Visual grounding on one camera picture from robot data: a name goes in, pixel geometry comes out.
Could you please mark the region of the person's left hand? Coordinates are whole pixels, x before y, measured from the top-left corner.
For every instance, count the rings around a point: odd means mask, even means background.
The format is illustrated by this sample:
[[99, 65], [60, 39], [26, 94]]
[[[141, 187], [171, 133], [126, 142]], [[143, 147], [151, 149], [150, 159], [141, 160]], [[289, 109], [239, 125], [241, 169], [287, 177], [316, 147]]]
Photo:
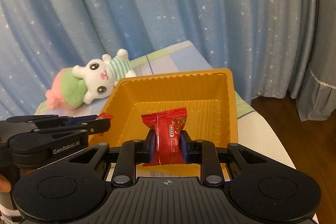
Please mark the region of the person's left hand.
[[11, 183], [4, 175], [0, 174], [0, 192], [9, 193], [11, 191]]

